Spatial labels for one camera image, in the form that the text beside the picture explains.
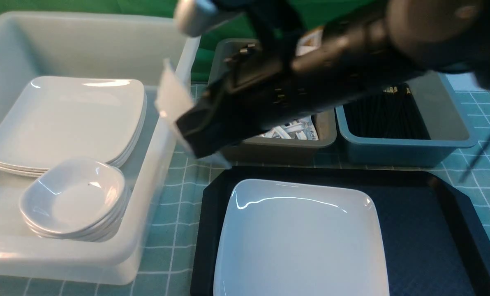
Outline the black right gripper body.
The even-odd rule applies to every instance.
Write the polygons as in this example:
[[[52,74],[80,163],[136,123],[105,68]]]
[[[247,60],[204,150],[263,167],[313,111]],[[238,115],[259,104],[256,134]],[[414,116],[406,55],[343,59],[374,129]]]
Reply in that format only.
[[[198,158],[258,136],[291,120],[337,105],[336,95],[319,91],[337,80],[318,49],[298,56],[296,42],[262,43],[238,53],[229,70],[210,84],[194,107],[175,121],[185,145]]]

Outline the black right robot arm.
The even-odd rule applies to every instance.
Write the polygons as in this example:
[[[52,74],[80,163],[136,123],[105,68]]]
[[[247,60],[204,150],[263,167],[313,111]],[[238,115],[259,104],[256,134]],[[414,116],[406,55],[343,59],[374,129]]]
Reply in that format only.
[[[181,0],[174,19],[200,36],[241,14],[260,49],[172,121],[197,159],[275,126],[352,102],[426,71],[474,73],[490,90],[490,0],[379,0],[323,26],[321,45],[297,55],[306,33],[287,0]]]

